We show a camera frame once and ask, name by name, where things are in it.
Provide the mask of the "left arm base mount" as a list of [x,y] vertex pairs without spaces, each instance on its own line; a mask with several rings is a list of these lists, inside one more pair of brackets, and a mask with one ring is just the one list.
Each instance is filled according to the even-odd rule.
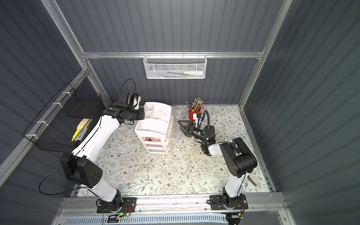
[[111,202],[102,202],[97,200],[96,213],[133,213],[135,212],[137,205],[137,198],[135,197],[125,197],[121,199],[121,203],[116,206],[113,206]]

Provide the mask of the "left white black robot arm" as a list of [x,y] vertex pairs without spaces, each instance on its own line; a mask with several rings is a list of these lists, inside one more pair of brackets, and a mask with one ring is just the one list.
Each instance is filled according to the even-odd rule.
[[95,164],[100,150],[110,135],[124,121],[138,121],[144,119],[144,109],[139,107],[140,100],[126,104],[116,102],[107,107],[100,116],[97,124],[87,137],[70,154],[61,157],[66,178],[86,188],[104,202],[112,202],[119,192],[103,177],[103,171]]

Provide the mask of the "white plastic drawer organizer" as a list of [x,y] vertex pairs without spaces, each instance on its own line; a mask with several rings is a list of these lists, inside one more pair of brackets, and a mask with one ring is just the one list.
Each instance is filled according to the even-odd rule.
[[173,146],[170,137],[173,128],[173,114],[170,105],[160,102],[145,102],[145,116],[137,122],[135,133],[148,153],[171,154]]

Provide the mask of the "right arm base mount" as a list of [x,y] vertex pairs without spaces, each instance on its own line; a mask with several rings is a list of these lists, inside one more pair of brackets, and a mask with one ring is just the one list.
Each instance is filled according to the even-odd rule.
[[240,210],[248,209],[248,202],[244,194],[233,198],[228,197],[226,194],[211,195],[207,204],[211,206],[212,210]]

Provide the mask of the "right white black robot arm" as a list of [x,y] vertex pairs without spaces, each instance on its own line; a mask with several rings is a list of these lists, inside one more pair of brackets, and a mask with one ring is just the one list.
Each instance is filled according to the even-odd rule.
[[207,156],[222,156],[230,172],[228,183],[223,189],[223,197],[228,202],[239,198],[245,179],[257,167],[257,159],[241,138],[217,142],[215,128],[212,125],[204,129],[196,127],[193,121],[178,121],[181,132],[186,137],[193,137],[200,143]]

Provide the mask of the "clear plastic drawer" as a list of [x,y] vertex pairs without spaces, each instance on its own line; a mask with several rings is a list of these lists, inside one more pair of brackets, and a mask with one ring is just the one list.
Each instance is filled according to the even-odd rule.
[[180,131],[180,125],[179,125],[178,121],[182,120],[182,114],[181,114],[181,112],[178,112],[173,109],[172,116],[173,116],[173,121],[172,121],[172,128],[170,131],[169,142],[173,143],[174,145],[178,145],[179,141],[180,141],[181,133],[182,133]]

